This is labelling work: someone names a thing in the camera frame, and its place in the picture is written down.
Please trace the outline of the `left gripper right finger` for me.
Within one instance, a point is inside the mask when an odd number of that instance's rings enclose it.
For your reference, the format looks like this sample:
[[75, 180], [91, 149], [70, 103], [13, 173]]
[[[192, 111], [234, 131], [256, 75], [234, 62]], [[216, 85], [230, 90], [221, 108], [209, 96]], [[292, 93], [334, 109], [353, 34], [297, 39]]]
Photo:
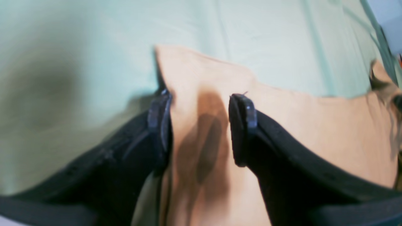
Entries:
[[273, 226], [400, 226], [401, 192], [353, 176], [303, 146], [251, 99], [232, 94], [235, 164], [257, 177]]

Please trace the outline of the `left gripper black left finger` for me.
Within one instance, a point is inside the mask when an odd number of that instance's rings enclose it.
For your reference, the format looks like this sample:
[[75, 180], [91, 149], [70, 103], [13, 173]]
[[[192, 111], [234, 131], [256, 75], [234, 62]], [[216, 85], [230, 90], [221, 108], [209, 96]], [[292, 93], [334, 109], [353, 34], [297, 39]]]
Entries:
[[42, 183], [1, 196], [2, 226], [128, 226], [147, 177], [167, 165], [172, 95]]

